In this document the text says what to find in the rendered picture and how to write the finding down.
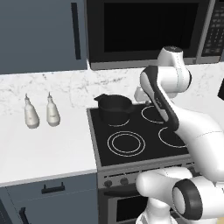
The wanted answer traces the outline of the oven door with window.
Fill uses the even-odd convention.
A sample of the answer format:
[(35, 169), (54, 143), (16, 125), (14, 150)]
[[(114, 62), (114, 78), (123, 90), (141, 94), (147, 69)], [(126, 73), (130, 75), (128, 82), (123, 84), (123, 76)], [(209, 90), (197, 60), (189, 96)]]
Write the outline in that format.
[(131, 197), (109, 197), (106, 191), (129, 191), (136, 188), (112, 187), (98, 191), (99, 224), (135, 224), (148, 199), (140, 194)]

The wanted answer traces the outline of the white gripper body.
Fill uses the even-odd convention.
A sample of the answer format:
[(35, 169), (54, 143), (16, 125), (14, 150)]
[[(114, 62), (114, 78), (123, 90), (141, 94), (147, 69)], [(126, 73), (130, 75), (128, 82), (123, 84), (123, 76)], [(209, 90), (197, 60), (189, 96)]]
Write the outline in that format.
[(149, 96), (142, 90), (141, 87), (136, 88), (136, 92), (134, 93), (134, 98), (137, 102), (145, 102), (151, 103), (151, 99)]

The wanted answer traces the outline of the black microwave door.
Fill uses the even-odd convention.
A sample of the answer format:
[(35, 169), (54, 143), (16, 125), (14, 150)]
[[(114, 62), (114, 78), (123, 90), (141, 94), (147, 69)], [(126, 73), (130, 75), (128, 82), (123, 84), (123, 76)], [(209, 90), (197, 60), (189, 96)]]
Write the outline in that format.
[(165, 46), (194, 58), (209, 0), (87, 0), (89, 60), (154, 60)]

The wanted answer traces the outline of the black and steel stove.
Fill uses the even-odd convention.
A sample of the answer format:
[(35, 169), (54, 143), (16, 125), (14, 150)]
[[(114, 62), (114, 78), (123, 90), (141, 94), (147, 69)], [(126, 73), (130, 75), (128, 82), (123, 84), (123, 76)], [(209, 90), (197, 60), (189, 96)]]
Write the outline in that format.
[[(193, 166), (183, 141), (171, 132), (151, 104), (137, 104), (130, 119), (123, 125), (109, 126), (99, 115), (98, 108), (87, 111), (94, 156), (97, 166), (98, 191), (112, 187), (136, 188), (137, 175), (161, 168)], [(127, 178), (129, 183), (121, 185)], [(106, 180), (112, 186), (104, 186)]]

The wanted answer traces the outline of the blue-grey drawer front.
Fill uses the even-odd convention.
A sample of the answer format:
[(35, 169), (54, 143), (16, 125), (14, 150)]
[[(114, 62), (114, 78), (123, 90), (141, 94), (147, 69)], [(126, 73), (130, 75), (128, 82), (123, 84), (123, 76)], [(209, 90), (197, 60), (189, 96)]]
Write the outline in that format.
[[(52, 192), (47, 194), (41, 193), (41, 190), (44, 186), (54, 187), (59, 186), (61, 183), (63, 183), (66, 188), (64, 191)], [(92, 190), (96, 189), (96, 183), (96, 174), (90, 173), (73, 177), (49, 179), (29, 184), (12, 185), (7, 186), (6, 189), (11, 199), (15, 202), (19, 202), (23, 200), (34, 200), (48, 196)]]

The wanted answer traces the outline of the white bottle with spout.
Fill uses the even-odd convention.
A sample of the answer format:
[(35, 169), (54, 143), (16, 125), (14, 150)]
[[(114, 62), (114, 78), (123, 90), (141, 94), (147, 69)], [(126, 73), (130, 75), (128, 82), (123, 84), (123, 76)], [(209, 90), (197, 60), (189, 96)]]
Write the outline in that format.
[(24, 98), (24, 120), (29, 129), (36, 129), (39, 126), (39, 116), (36, 109), (31, 104), (30, 98), (26, 96)]
[(60, 124), (60, 114), (51, 94), (48, 94), (47, 100), (48, 103), (46, 106), (46, 120), (50, 126), (58, 126)]

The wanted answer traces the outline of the blue-grey base cupboard door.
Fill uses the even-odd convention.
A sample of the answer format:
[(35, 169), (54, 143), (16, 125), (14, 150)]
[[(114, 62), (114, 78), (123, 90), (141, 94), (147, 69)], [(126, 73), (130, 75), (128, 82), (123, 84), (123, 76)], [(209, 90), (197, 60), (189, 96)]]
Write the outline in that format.
[(96, 190), (72, 192), (14, 203), (29, 224), (98, 224)]

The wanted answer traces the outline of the blue-grey wall cupboard door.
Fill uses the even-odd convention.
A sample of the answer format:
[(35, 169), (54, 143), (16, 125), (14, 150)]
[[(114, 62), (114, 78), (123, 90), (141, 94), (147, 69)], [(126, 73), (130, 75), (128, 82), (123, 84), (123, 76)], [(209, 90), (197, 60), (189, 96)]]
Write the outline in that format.
[[(77, 3), (80, 54), (75, 58), (71, 3)], [(0, 74), (85, 70), (83, 0), (0, 0)]]

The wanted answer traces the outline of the black and steel microwave oven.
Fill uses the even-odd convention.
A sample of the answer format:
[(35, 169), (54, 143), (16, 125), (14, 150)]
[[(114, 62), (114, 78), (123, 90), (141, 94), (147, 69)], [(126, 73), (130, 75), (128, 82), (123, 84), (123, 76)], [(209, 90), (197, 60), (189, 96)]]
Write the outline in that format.
[(86, 0), (93, 70), (146, 67), (165, 46), (187, 65), (224, 60), (224, 0)]

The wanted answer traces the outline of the black cooking pot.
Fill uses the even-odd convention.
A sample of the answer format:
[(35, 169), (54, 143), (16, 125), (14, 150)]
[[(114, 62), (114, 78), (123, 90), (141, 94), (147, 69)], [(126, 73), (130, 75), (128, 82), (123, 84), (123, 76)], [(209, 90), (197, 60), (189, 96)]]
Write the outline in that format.
[(135, 110), (132, 101), (119, 94), (101, 94), (94, 100), (98, 102), (101, 120), (112, 126), (125, 124)]

